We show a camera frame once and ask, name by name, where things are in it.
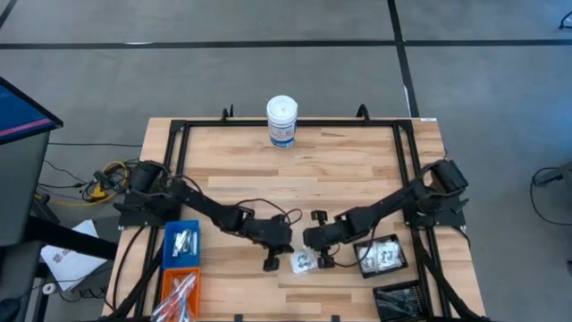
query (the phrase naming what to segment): monitor screen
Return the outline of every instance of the monitor screen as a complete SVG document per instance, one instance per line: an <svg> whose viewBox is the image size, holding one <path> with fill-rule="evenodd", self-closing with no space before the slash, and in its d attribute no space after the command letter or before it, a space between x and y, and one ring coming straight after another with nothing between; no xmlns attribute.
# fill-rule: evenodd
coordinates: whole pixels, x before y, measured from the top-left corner
<svg viewBox="0 0 572 322"><path fill-rule="evenodd" d="M14 88L0 82L0 144L61 126L55 116Z"/></svg>

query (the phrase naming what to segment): orange storage tray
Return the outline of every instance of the orange storage tray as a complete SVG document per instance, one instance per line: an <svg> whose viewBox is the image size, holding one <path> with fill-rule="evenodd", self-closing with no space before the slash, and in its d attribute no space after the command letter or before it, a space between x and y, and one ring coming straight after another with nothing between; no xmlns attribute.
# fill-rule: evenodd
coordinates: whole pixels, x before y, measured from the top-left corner
<svg viewBox="0 0 572 322"><path fill-rule="evenodd" d="M163 284L161 285L161 301L164 301L166 298L171 295L171 293L175 290L175 286L173 285L172 281L175 278L178 278L182 281L185 277L189 274L195 273L197 274L197 284L195 288L190 293L190 296L187 299L187 307L193 313L193 318L198 318L199 310L198 310L198 302L199 302L199 294L200 294L200 268L199 267L186 267L186 268L169 268L165 269L163 272Z"/></svg>

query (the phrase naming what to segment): container lid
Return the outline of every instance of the container lid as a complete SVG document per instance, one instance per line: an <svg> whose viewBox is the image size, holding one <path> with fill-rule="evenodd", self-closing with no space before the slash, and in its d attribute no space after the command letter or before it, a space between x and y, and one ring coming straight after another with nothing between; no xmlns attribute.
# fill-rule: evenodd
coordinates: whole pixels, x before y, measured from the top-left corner
<svg viewBox="0 0 572 322"><path fill-rule="evenodd" d="M292 97L285 95L272 97L266 105L266 114L273 123L290 123L296 120L298 103Z"/></svg>

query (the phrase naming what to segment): blue storage tray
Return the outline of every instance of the blue storage tray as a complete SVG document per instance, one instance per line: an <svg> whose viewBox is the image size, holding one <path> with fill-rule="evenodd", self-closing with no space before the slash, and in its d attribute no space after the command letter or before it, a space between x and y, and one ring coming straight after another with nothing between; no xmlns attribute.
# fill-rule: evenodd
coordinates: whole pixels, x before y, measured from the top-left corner
<svg viewBox="0 0 572 322"><path fill-rule="evenodd" d="M181 253L178 257L172 255L175 243L175 234L189 229L192 233L197 232L197 255ZM163 243L163 269L199 267L200 265L200 225L198 220L185 220L167 223L164 227Z"/></svg>

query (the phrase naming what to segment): wooden table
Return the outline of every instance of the wooden table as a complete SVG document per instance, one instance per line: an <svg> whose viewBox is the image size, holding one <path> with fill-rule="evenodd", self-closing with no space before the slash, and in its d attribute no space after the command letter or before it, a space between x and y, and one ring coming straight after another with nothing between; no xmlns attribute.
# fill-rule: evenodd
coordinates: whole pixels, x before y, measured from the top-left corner
<svg viewBox="0 0 572 322"><path fill-rule="evenodd" d="M421 164L442 158L437 122L412 121ZM141 160L163 162L170 122L167 118L149 120ZM177 159L180 140L176 141L172 160ZM403 146L411 177L413 169L405 138ZM382 127L298 127L296 145L287 150L272 146L265 127L192 128L184 173L195 179L206 195L223 204L264 198L285 209L301 208L304 216L292 226L295 249L303 246L304 229L317 225L310 219L311 210L326 210L332 219L344 210L370 205L402 187L393 134L391 128ZM262 203L247 206L255 209L259 218L276 214ZM340 315L342 320L376 321L379 318L372 288L417 279L411 234L403 224L401 212L384 218L375 235L396 233L409 267L368 279L362 277L358 267L295 275L287 255L280 256L278 271L265 273L262 264L266 251L259 245L221 233L208 218L184 208L181 219L191 218L201 221L202 319L233 320L235 314L243 314L245 320L330 320L332 315ZM137 228L129 228L122 232L107 294L109 301L119 261L136 231ZM126 258L118 302L139 279L148 231L146 228L141 233ZM438 227L435 232L444 274L469 308L483 315L467 241L452 228ZM343 263L356 259L351 245L342 245L335 258ZM440 315L431 277L429 283L433 309ZM144 314L151 312L155 287L156 276L147 289ZM105 307L103 314L109 313Z"/></svg>

